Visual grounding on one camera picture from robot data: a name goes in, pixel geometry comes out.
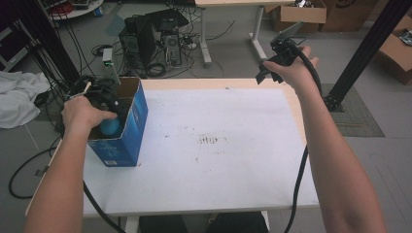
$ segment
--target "hand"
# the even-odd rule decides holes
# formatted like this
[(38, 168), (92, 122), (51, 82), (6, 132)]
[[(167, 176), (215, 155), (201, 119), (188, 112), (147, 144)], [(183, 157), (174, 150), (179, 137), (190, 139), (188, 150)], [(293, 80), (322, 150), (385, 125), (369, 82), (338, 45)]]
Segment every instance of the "hand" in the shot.
[(99, 125), (103, 119), (114, 119), (117, 117), (115, 113), (94, 108), (84, 96), (77, 96), (64, 103), (64, 109), (61, 113), (66, 132), (73, 128), (89, 131), (91, 128)]
[[(310, 54), (310, 47), (302, 47), (302, 52), (307, 57)], [(314, 57), (310, 59), (313, 66), (316, 68), (319, 58)], [(309, 70), (306, 68), (305, 64), (303, 63), (302, 59), (297, 57), (291, 66), (281, 66), (276, 64), (275, 62), (265, 61), (263, 65), (270, 71), (279, 74), (282, 79), (289, 84), (293, 89), (296, 91), (300, 90), (301, 88), (308, 87), (308, 84), (315, 84), (310, 74)]]

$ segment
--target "blue ball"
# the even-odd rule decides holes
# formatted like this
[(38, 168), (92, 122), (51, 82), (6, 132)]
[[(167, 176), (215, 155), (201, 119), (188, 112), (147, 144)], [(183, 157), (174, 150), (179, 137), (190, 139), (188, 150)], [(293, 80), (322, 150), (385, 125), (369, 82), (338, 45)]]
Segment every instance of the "blue ball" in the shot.
[(100, 131), (103, 135), (113, 137), (120, 133), (120, 121), (118, 118), (104, 119), (100, 123)]

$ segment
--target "person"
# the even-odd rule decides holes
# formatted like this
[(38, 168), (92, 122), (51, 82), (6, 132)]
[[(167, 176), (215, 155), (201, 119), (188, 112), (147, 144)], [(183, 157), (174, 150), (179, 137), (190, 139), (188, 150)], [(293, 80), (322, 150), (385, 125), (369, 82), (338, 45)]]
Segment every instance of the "person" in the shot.
[[(311, 49), (303, 47), (309, 57)], [(312, 58), (316, 66), (318, 58)], [(378, 198), (356, 155), (341, 136), (302, 60), (289, 67), (265, 61), (300, 102), (310, 164), (326, 232), (386, 232)], [(83, 96), (65, 103), (65, 136), (27, 215), (24, 232), (81, 232), (83, 168), (92, 127), (115, 114), (94, 109)]]

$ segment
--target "blue cardboard box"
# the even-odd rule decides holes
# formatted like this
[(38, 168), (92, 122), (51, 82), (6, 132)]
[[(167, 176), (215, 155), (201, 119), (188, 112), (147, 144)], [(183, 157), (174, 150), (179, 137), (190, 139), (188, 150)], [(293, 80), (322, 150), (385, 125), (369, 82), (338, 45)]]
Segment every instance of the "blue cardboard box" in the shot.
[(118, 97), (121, 102), (130, 104), (121, 135), (107, 139), (102, 137), (96, 127), (87, 141), (107, 167), (136, 166), (148, 116), (148, 105), (140, 79), (120, 78), (120, 83)]

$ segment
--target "forearm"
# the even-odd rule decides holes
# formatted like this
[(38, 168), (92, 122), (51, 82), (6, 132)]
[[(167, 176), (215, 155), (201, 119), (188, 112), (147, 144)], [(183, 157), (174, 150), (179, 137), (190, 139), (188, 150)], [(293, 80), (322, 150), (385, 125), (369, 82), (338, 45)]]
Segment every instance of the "forearm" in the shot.
[(88, 132), (66, 133), (27, 214), (24, 232), (81, 232)]
[(312, 174), (330, 232), (382, 232), (384, 221), (373, 186), (338, 131), (316, 87), (297, 90)]

